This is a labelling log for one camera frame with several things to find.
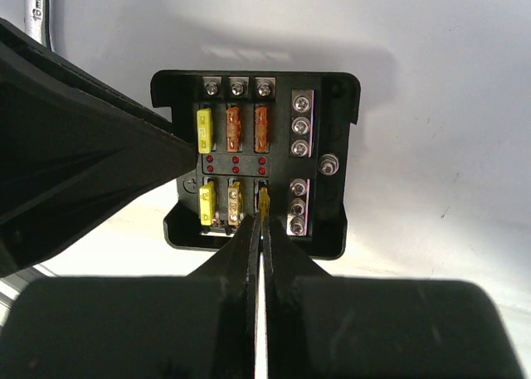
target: white background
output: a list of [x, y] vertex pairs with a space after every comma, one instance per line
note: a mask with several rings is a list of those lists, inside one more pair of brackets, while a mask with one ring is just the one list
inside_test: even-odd
[[[57, 51], [140, 103], [161, 69], [337, 70], [362, 84], [334, 274], [467, 279], [531, 370], [531, 0], [55, 0]], [[23, 0], [0, 15], [23, 27]], [[168, 117], [168, 111], [158, 111]], [[161, 187], [45, 265], [181, 275]]]

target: silver screw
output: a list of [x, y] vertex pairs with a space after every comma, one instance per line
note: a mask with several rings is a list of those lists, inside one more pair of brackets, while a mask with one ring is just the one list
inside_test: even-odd
[[293, 100], [293, 108], [297, 112], [306, 112], [309, 109], [308, 97], [304, 97], [303, 95], [295, 97], [295, 100]]
[[271, 83], [269, 82], [260, 83], [256, 91], [258, 92], [258, 95], [261, 95], [262, 97], [267, 97], [268, 95], [271, 94]]
[[293, 132], [295, 134], [300, 134], [300, 135], [307, 134], [309, 132], [309, 127], [310, 127], [309, 120], [307, 120], [306, 118], [302, 118], [302, 117], [296, 118], [293, 121], [293, 124], [291, 124], [291, 129], [293, 130]]
[[305, 157], [309, 152], [309, 144], [305, 140], [296, 140], [291, 144], [291, 152], [296, 157]]
[[306, 203], [299, 198], [291, 202], [291, 214], [295, 216], [303, 216], [306, 211]]
[[291, 219], [290, 230], [292, 234], [302, 236], [304, 234], [304, 220], [300, 217], [294, 217]]
[[240, 95], [243, 95], [243, 93], [246, 91], [245, 87], [240, 82], [234, 82], [231, 85], [231, 92], [237, 97]]
[[332, 176], [339, 170], [339, 160], [332, 153], [326, 153], [319, 160], [319, 171], [325, 176]]
[[296, 178], [291, 182], [290, 189], [297, 197], [300, 197], [306, 193], [306, 182], [302, 178]]
[[205, 92], [207, 93], [207, 95], [210, 95], [211, 97], [213, 97], [214, 95], [217, 94], [217, 91], [218, 91], [218, 87], [217, 87], [216, 82], [208, 82], [205, 85]]

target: black plastic housing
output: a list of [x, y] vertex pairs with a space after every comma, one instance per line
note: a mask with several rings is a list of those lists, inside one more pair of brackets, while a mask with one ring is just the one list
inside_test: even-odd
[[[243, 97], [236, 98], [229, 91], [229, 77], [249, 78], [249, 87]], [[221, 89], [215, 98], [204, 93], [203, 77], [221, 77]], [[275, 78], [275, 93], [264, 99], [256, 93], [256, 78]], [[314, 153], [312, 158], [290, 157], [290, 126], [292, 90], [314, 90]], [[170, 107], [173, 133], [180, 139], [197, 146], [196, 112], [206, 106], [213, 111], [214, 142], [212, 152], [216, 166], [214, 173], [205, 170], [204, 155], [197, 160], [195, 170], [178, 178], [178, 203], [164, 220], [164, 234], [168, 243], [179, 249], [217, 250], [229, 241], [229, 236], [205, 236], [197, 216], [197, 188], [204, 177], [225, 184], [218, 193], [218, 205], [227, 207], [227, 179], [237, 177], [243, 183], [245, 212], [253, 212], [255, 197], [253, 184], [267, 181], [271, 197], [270, 214], [286, 226], [290, 179], [309, 178], [309, 234], [292, 236], [304, 252], [321, 259], [337, 259], [346, 241], [347, 218], [343, 207], [343, 191], [348, 155], [350, 124], [358, 120], [360, 84], [350, 74], [317, 72], [251, 72], [251, 71], [185, 71], [162, 70], [151, 82], [154, 107]], [[227, 104], [241, 106], [243, 151], [238, 153], [241, 166], [238, 175], [231, 176], [232, 163], [225, 145], [225, 112]], [[257, 104], [269, 107], [269, 153], [255, 153], [252, 147], [253, 113]], [[325, 176], [318, 170], [319, 157], [333, 153], [339, 159], [339, 170]], [[259, 157], [267, 159], [267, 175], [261, 176], [254, 163]]]

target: wrench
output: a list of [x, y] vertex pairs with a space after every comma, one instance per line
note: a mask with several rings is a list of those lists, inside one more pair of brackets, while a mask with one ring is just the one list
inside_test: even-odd
[[24, 22], [28, 36], [54, 50], [50, 32], [51, 0], [26, 0]]

